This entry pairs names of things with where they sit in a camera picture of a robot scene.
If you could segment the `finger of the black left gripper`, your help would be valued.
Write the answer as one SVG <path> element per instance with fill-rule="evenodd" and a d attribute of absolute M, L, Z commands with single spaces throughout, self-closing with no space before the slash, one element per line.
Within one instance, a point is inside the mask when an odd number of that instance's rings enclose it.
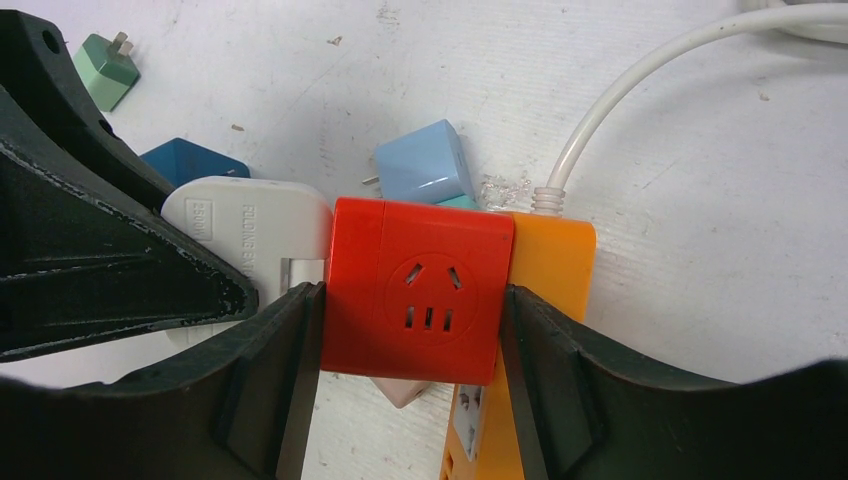
<path fill-rule="evenodd" d="M 244 320 L 245 276 L 58 147 L 1 96 L 1 358 Z"/>
<path fill-rule="evenodd" d="M 161 210 L 174 187 L 115 135 L 56 25 L 1 11 L 1 85 L 56 145 L 147 209 Z"/>

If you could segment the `white adapter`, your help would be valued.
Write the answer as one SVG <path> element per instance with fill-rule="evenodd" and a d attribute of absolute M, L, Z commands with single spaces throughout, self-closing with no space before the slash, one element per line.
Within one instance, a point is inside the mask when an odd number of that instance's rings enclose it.
<path fill-rule="evenodd" d="M 161 215 L 246 276 L 260 308 L 293 286 L 324 278 L 332 209 L 311 186 L 205 177 L 178 187 Z"/>

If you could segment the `light blue plug charger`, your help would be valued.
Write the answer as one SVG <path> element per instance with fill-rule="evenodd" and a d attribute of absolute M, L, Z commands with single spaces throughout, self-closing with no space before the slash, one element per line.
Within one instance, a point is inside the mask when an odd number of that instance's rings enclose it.
<path fill-rule="evenodd" d="M 379 186 L 387 200 L 433 205 L 459 195 L 475 200 L 460 137 L 446 119 L 377 146 L 374 159 L 377 174 L 362 183 Z"/>

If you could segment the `blue cube socket adapter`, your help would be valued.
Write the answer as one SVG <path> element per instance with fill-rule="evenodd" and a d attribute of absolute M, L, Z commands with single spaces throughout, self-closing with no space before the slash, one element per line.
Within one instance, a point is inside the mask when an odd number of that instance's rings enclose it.
<path fill-rule="evenodd" d="M 243 162 L 182 138 L 169 140 L 140 158 L 174 187 L 210 176 L 251 177 Z"/>

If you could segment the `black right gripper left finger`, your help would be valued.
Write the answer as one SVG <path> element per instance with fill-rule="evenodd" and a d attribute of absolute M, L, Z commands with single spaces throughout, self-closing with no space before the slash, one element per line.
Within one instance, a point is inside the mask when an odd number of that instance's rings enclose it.
<path fill-rule="evenodd" d="M 297 479 L 322 350 L 325 287 L 112 384 L 1 383 L 5 479 Z"/>

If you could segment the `pink brown plug charger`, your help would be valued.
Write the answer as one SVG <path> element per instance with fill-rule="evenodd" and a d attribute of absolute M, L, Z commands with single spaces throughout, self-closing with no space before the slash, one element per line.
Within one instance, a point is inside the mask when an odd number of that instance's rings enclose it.
<path fill-rule="evenodd" d="M 371 377 L 370 380 L 397 409 L 419 398 L 431 385 L 428 381 Z"/>

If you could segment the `red cube socket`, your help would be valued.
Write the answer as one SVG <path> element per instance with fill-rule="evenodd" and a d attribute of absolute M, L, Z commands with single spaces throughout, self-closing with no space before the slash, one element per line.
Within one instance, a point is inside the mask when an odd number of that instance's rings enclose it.
<path fill-rule="evenodd" d="M 514 232 L 505 214 L 338 199 L 322 368 L 489 384 Z"/>

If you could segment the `teal plug charger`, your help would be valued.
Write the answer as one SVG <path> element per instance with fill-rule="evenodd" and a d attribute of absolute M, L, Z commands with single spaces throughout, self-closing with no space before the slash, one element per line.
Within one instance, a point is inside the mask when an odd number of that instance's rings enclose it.
<path fill-rule="evenodd" d="M 443 207 L 452 207 L 452 208 L 461 208 L 461 209 L 469 209 L 469 210 L 479 210 L 480 207 L 476 203 L 473 197 L 468 195 L 459 195 L 454 198 L 450 198 L 438 203 L 438 206 Z"/>

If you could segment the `orange power strip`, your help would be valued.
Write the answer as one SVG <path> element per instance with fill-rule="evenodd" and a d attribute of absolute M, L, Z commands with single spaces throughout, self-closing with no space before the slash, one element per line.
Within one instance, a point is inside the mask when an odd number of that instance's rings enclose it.
<path fill-rule="evenodd" d="M 530 214 L 513 219 L 494 378 L 487 387 L 455 387 L 443 479 L 565 478 L 601 431 L 580 353 L 564 334 L 585 317 L 595 229 Z"/>

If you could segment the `light green plug charger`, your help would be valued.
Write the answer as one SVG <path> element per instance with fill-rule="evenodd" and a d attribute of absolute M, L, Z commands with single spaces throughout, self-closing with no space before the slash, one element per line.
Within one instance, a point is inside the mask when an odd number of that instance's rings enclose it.
<path fill-rule="evenodd" d="M 125 32 L 113 39 L 92 33 L 73 56 L 74 67 L 101 112 L 113 111 L 141 78 L 130 55 L 133 47 Z"/>

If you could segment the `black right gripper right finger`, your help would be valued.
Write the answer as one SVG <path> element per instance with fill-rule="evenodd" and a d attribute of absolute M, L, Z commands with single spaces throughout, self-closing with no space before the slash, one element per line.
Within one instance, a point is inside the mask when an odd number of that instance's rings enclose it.
<path fill-rule="evenodd" d="M 843 479 L 847 363 L 745 384 L 650 358 L 583 324 L 565 330 L 601 431 L 561 479 Z"/>

